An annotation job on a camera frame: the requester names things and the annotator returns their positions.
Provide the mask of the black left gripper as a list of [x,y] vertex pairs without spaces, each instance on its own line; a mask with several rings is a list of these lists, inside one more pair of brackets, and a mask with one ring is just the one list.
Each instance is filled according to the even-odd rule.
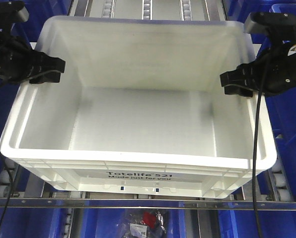
[[37,53],[22,38],[0,32],[0,80],[2,83],[59,83],[66,62]]

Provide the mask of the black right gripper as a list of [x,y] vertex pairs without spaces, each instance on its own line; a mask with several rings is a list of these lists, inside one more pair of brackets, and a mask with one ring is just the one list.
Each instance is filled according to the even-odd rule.
[[[263,85],[264,95],[276,96],[296,87],[296,43],[286,42],[272,44],[251,63],[240,64],[235,70],[222,73],[220,80],[224,93],[230,96],[253,97],[259,90],[268,60],[270,62]],[[252,85],[251,76],[255,83],[252,90],[245,87]]]

